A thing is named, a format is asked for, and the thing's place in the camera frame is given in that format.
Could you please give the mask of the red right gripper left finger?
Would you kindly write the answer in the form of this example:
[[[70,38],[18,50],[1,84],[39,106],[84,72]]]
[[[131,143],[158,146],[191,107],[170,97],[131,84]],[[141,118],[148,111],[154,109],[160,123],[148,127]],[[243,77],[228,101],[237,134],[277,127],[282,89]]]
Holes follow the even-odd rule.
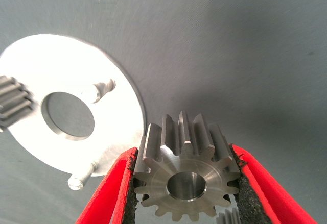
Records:
[[[133,147],[118,156],[76,223],[123,223],[137,153]]]

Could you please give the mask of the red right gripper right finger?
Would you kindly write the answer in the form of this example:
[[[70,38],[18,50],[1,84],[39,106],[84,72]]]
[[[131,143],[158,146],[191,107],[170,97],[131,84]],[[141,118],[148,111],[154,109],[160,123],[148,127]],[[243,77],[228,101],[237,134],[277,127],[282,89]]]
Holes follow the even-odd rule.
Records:
[[[272,223],[316,223],[251,153],[237,145],[231,149],[241,160],[241,172]]]

